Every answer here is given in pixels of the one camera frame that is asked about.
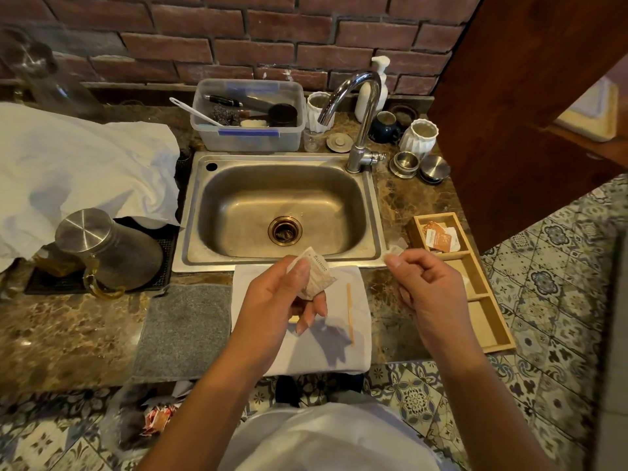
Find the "black round measuring cup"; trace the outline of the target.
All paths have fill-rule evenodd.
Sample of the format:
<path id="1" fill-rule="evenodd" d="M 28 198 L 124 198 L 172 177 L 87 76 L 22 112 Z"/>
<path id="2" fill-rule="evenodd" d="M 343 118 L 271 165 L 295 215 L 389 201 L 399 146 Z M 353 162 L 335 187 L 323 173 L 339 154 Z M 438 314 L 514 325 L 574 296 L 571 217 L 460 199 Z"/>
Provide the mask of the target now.
<path id="1" fill-rule="evenodd" d="M 254 115 L 251 117 L 266 118 L 272 128 L 296 127 L 298 112 L 293 105 L 287 103 L 276 103 L 271 105 L 264 115 Z"/>

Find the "person's left forearm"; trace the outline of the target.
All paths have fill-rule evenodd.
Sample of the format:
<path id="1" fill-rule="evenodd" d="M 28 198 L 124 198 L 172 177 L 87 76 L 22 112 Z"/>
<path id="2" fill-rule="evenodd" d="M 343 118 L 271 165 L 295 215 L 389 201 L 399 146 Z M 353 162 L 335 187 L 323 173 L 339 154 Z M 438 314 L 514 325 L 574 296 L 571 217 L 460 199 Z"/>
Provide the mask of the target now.
<path id="1" fill-rule="evenodd" d="M 137 471 L 216 471 L 257 381 L 283 341 L 280 334 L 232 334 Z"/>

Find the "white box in cabinet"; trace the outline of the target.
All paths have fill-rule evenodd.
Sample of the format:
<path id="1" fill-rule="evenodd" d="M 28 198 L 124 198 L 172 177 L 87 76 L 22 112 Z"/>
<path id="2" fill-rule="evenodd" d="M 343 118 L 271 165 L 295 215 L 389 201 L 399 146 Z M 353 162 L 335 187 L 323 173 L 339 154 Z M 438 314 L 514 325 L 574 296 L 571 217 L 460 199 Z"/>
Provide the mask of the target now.
<path id="1" fill-rule="evenodd" d="M 619 89 L 608 77 L 600 78 L 554 121 L 594 142 L 608 142 L 617 134 Z"/>

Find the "orange white sachets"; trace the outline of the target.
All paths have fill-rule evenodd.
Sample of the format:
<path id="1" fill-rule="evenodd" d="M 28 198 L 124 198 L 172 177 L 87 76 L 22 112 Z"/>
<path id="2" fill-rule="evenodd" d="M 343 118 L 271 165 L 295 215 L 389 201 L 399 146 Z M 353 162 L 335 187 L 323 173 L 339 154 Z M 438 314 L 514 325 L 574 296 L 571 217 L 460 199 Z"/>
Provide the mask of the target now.
<path id="1" fill-rule="evenodd" d="M 429 221 L 422 228 L 425 245 L 437 253 L 457 253 L 461 251 L 457 230 L 445 227 L 435 221 Z"/>

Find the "steel wool scourer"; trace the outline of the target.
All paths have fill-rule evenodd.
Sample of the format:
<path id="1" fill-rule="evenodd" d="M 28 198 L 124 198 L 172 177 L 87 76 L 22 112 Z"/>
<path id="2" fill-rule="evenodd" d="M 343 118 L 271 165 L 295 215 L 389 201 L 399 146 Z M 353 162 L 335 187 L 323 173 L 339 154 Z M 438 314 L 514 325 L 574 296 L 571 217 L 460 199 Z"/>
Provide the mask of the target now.
<path id="1" fill-rule="evenodd" d="M 222 126 L 240 127 L 241 124 L 239 109 L 210 103 L 207 115 Z"/>

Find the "stainless steel sink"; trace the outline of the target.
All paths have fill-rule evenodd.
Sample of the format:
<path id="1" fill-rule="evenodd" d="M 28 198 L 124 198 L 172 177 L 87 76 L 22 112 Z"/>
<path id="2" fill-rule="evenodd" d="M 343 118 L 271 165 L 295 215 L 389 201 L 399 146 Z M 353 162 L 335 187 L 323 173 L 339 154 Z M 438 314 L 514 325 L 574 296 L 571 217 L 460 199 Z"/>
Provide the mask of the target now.
<path id="1" fill-rule="evenodd" d="M 372 169 L 345 170 L 348 154 L 198 151 L 180 221 L 172 271 L 233 271 L 270 265 L 313 247 L 331 266 L 380 268 L 387 245 Z M 294 245 L 274 244 L 271 221 L 302 225 Z"/>

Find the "white folded towel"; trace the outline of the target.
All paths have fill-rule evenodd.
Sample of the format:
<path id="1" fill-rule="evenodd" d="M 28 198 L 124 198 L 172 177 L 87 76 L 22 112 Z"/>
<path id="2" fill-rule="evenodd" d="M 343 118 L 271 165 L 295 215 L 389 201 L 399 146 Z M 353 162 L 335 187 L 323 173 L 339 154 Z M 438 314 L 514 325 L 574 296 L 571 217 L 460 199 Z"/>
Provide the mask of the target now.
<path id="1" fill-rule="evenodd" d="M 232 331 L 251 281 L 271 266 L 238 266 L 232 283 Z M 299 316 L 289 319 L 279 352 L 263 375 L 299 375 L 313 372 L 365 372 L 371 365 L 371 312 L 357 268 L 334 268 L 340 276 L 323 292 L 328 314 L 317 316 L 313 326 L 296 333 Z M 352 321 L 355 345 L 347 327 L 347 283 L 352 285 Z"/>

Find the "dark blue mug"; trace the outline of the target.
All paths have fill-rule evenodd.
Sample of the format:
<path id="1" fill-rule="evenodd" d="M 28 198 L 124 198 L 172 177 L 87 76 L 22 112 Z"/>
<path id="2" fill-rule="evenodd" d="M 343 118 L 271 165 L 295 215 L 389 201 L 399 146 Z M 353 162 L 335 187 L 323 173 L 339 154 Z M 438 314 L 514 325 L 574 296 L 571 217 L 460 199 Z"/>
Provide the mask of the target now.
<path id="1" fill-rule="evenodd" d="M 401 126 L 397 117 L 389 111 L 382 110 L 373 119 L 368 133 L 371 141 L 378 144 L 395 144 L 401 137 Z"/>

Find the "beige paper sachet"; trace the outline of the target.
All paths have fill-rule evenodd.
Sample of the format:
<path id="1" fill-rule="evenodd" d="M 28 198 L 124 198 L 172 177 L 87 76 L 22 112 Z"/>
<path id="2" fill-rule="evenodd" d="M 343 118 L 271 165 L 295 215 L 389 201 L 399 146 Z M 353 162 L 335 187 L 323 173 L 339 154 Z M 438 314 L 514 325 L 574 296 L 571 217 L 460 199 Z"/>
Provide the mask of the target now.
<path id="1" fill-rule="evenodd" d="M 296 257 L 287 267 L 287 272 L 302 259 L 306 259 L 310 264 L 310 272 L 307 285 L 300 290 L 297 297 L 305 301 L 312 301 L 316 295 L 333 285 L 337 278 L 332 274 L 324 257 L 316 253 L 313 247 L 307 248 Z"/>

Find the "person's left hand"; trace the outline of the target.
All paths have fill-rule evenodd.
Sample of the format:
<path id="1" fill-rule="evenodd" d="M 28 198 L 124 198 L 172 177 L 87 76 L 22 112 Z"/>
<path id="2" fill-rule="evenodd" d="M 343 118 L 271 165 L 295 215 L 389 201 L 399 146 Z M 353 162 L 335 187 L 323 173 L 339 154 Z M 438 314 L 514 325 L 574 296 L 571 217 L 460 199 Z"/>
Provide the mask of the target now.
<path id="1" fill-rule="evenodd" d="M 296 333 L 301 335 L 317 316 L 328 314 L 325 292 L 312 301 L 282 295 L 281 278 L 293 260 L 294 256 L 288 255 L 251 281 L 231 333 L 229 347 L 257 378 L 274 362 L 292 316 L 299 316 Z"/>

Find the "chrome faucet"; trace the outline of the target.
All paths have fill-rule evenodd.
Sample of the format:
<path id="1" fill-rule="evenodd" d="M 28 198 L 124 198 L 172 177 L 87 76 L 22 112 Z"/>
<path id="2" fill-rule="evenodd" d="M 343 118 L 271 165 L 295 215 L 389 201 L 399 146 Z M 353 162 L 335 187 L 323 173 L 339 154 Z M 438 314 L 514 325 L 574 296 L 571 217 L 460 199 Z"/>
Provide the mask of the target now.
<path id="1" fill-rule="evenodd" d="M 343 99 L 354 88 L 361 86 L 363 83 L 370 86 L 371 91 L 367 99 L 362 125 L 358 130 L 354 145 L 349 152 L 349 158 L 345 164 L 345 170 L 349 174 L 359 174 L 362 167 L 375 165 L 385 158 L 383 154 L 372 152 L 365 146 L 367 134 L 369 133 L 373 119 L 376 117 L 377 103 L 379 102 L 381 94 L 382 83 L 379 74 L 375 71 L 364 71 L 345 80 L 334 93 L 330 95 L 328 102 L 322 108 L 317 119 L 319 124 L 327 126 Z"/>

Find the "person's right forearm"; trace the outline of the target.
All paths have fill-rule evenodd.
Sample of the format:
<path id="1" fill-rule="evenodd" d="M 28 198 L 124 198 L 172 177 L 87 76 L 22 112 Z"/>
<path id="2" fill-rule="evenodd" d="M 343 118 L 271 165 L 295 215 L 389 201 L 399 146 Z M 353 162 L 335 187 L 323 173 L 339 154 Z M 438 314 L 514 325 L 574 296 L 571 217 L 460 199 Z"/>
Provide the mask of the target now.
<path id="1" fill-rule="evenodd" d="M 481 350 L 431 354 L 472 471 L 559 471 Z"/>

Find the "person's right hand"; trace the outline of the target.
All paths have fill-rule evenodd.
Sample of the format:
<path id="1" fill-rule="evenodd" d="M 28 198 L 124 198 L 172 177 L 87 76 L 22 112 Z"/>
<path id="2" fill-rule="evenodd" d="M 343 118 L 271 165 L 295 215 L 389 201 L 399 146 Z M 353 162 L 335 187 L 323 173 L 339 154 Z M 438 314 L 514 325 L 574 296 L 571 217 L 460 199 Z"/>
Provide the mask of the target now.
<path id="1" fill-rule="evenodd" d="M 408 249 L 400 257 L 415 265 L 415 279 L 397 279 L 399 292 L 439 370 L 459 375 L 484 367 L 460 273 L 424 249 Z"/>

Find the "white ribbed ceramic cup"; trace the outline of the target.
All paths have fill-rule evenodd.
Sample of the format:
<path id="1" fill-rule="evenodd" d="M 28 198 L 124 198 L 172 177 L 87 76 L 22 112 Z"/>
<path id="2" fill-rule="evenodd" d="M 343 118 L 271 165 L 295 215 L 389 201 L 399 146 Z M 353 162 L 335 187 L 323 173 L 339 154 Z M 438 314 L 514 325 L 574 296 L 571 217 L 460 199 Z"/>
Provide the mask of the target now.
<path id="1" fill-rule="evenodd" d="M 412 152 L 419 161 L 422 161 L 435 146 L 438 134 L 438 127 L 434 123 L 418 118 L 404 131 L 399 141 L 399 150 Z"/>
<path id="2" fill-rule="evenodd" d="M 315 133 L 329 131 L 334 126 L 335 114 L 332 115 L 328 125 L 320 124 L 318 118 L 322 109 L 327 105 L 331 95 L 326 92 L 313 92 L 306 100 L 306 128 Z"/>

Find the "grey absorbent mat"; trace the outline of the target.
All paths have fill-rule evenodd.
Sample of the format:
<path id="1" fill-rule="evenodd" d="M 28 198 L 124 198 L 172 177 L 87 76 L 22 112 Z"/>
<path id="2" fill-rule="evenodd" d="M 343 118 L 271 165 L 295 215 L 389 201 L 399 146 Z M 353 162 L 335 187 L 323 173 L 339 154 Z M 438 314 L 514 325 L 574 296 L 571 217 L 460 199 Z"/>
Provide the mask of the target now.
<path id="1" fill-rule="evenodd" d="M 231 333 L 232 287 L 173 285 L 153 297 L 138 343 L 130 382 L 200 378 Z"/>

